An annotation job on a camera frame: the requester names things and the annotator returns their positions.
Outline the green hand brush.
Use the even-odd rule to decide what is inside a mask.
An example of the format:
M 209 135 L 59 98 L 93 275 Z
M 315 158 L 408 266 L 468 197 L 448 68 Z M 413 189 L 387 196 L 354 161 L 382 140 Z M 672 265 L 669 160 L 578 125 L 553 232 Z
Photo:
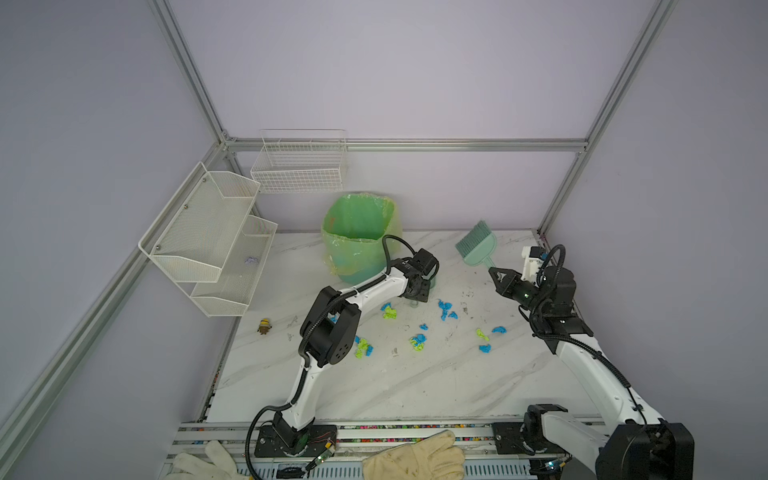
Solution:
M 465 264 L 469 266 L 483 265 L 494 268 L 492 255 L 497 247 L 497 237 L 484 220 L 480 220 L 461 240 L 455 248 Z

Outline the green plastic dustpan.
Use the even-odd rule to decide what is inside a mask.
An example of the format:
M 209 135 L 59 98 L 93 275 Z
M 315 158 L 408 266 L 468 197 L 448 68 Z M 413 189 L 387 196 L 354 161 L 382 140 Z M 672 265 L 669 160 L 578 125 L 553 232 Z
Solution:
M 429 302 L 430 296 L 437 284 L 439 270 L 440 267 L 436 265 L 428 276 L 420 277 L 417 283 L 409 286 L 407 291 L 409 297 L 407 300 L 410 308 L 416 309 Z

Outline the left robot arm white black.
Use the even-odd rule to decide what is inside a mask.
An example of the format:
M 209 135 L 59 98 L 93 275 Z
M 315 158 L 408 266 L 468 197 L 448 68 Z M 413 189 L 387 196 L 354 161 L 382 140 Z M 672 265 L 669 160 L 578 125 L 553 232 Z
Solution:
M 409 257 L 386 257 L 385 268 L 372 278 L 343 290 L 322 289 L 300 328 L 300 369 L 285 404 L 272 420 L 278 438 L 289 448 L 309 439 L 321 392 L 320 379 L 359 345 L 357 330 L 363 315 L 393 299 L 425 303 L 439 261 L 425 249 Z

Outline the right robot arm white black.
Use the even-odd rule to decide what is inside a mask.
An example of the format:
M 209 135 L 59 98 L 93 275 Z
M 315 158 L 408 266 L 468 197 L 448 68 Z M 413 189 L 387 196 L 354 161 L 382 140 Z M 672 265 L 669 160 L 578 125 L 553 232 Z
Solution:
M 525 451 L 542 454 L 555 445 L 599 479 L 692 478 L 692 434 L 643 401 L 600 350 L 574 309 L 573 273 L 548 266 L 533 281 L 513 269 L 492 267 L 489 274 L 496 291 L 526 314 L 534 337 L 575 376 L 608 430 L 601 433 L 561 405 L 533 404 L 520 429 Z

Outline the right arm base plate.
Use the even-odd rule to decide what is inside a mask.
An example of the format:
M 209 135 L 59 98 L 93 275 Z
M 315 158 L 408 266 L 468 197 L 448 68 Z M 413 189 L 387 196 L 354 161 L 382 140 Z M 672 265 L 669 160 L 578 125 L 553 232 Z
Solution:
M 544 438 L 530 437 L 523 422 L 494 422 L 492 436 L 499 455 L 565 455 L 566 451 Z

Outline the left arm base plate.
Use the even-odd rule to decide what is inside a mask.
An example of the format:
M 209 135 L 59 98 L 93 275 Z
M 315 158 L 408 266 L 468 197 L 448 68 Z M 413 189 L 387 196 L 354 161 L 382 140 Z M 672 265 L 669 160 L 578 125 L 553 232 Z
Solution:
M 337 435 L 335 425 L 309 425 L 294 433 L 288 428 L 268 424 L 259 429 L 251 453 L 259 459 L 316 457 L 327 450 L 328 444 L 336 443 Z

